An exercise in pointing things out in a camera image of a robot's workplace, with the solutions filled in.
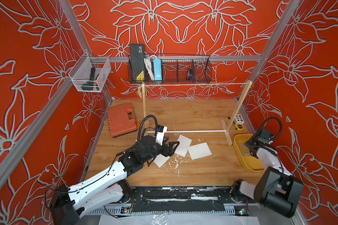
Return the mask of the white postcard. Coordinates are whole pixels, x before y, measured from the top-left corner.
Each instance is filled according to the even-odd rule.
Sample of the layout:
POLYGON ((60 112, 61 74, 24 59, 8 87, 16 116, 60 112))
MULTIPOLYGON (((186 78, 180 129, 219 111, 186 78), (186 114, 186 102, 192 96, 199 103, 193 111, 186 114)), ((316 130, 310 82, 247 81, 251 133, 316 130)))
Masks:
POLYGON ((205 142, 190 146, 188 151, 192 160, 212 155, 208 144, 205 142))
POLYGON ((161 168, 168 160, 170 159, 170 156, 165 157, 163 155, 158 155, 156 159, 154 160, 154 163, 161 168))
POLYGON ((175 153, 179 156, 185 157, 192 143, 192 139, 180 135, 177 141, 179 142, 179 145, 176 148, 175 153))

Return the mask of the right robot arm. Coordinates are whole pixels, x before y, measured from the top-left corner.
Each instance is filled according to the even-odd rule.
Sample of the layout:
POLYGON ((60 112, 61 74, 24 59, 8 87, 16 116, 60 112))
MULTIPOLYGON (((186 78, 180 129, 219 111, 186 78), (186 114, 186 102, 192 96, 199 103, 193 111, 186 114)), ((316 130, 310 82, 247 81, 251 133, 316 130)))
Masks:
POLYGON ((270 145, 270 137, 253 135, 245 146, 260 159, 265 172, 254 185, 243 179, 233 184, 231 195, 236 201, 254 200, 270 210, 291 218, 297 209, 304 184, 289 172, 278 157, 277 150, 270 145))

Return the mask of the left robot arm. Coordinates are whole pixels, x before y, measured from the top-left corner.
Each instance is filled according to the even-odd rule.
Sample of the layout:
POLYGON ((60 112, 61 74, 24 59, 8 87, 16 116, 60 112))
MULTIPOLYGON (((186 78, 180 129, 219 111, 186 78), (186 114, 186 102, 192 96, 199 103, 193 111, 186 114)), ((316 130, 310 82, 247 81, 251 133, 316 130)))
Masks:
POLYGON ((75 185, 60 185, 54 189, 47 204, 55 225, 74 225, 85 214, 105 204, 126 201, 131 187, 126 178, 150 165, 157 156, 174 155, 179 141, 169 142, 165 137, 157 143, 153 136, 144 136, 127 150, 118 153, 110 167, 75 185))

